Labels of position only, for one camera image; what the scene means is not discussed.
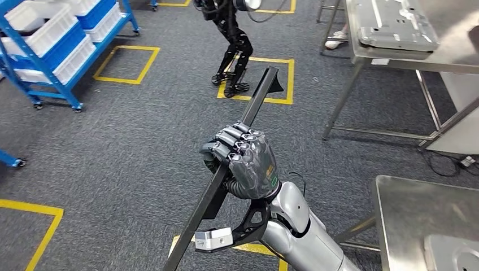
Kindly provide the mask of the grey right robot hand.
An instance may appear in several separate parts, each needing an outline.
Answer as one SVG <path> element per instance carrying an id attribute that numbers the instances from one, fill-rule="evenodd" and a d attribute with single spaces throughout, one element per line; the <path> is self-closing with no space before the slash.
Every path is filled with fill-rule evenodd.
<path id="1" fill-rule="evenodd" d="M 212 172 L 222 164 L 228 166 L 225 187 L 240 199 L 268 198 L 280 185 L 276 159 L 265 134 L 241 121 L 226 125 L 199 152 Z"/>

